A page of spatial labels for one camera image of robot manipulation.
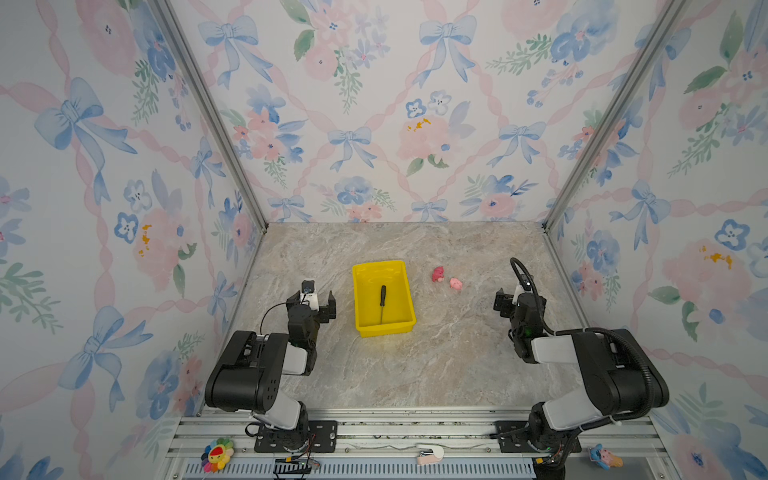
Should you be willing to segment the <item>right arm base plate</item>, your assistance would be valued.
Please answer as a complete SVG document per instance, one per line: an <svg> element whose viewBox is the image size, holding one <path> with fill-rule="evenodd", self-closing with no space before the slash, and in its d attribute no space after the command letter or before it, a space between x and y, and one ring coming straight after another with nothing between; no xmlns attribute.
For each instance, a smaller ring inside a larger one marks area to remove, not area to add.
<svg viewBox="0 0 768 480"><path fill-rule="evenodd" d="M502 453L554 455L563 452L569 439L569 431L552 430L545 423L499 420L494 428L490 437L498 441Z"/></svg>

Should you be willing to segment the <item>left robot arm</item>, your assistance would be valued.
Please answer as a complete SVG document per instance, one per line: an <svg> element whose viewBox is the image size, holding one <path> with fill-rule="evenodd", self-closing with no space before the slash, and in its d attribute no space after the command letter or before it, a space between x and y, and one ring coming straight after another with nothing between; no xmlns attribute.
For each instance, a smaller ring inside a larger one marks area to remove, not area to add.
<svg viewBox="0 0 768 480"><path fill-rule="evenodd" d="M319 329L336 317L336 299L329 294L321 305L316 294L298 291L282 305L287 308L286 333L232 334L206 382L205 405L250 413L245 434L257 453L333 453L338 423L310 419L306 405L281 390L281 380L312 373Z"/></svg>

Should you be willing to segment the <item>black handled screwdriver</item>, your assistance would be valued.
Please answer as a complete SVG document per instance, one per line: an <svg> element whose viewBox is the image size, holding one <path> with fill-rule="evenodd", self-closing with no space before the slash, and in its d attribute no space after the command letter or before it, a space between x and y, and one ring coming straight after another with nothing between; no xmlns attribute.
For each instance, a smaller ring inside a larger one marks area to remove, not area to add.
<svg viewBox="0 0 768 480"><path fill-rule="evenodd" d="M386 297L387 297L387 286L382 285L380 288L380 301L379 301L379 307L380 307L380 314L379 314L379 324L383 324L383 317L384 317L384 310L386 306Z"/></svg>

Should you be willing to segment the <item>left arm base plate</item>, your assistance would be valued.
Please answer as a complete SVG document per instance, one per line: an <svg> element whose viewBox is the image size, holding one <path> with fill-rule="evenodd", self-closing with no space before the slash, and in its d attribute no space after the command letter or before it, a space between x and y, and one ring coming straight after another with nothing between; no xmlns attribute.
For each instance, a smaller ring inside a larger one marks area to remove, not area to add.
<svg viewBox="0 0 768 480"><path fill-rule="evenodd" d="M338 439L338 422L333 420L300 420L297 428L283 430L259 425L255 432L248 427L254 439L255 453L294 454L334 453Z"/></svg>

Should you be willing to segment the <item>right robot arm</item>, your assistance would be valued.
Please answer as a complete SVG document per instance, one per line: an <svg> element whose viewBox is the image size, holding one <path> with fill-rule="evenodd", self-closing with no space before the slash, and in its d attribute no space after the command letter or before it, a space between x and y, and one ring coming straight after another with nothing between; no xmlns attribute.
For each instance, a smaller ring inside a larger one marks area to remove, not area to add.
<svg viewBox="0 0 768 480"><path fill-rule="evenodd" d="M493 310L510 320L508 337L523 362L575 365L582 385L535 404L524 423L497 422L491 437L504 452L541 452L555 463L577 449L580 434L665 406L669 389L628 330L591 327L550 334L545 306L532 291L499 290Z"/></svg>

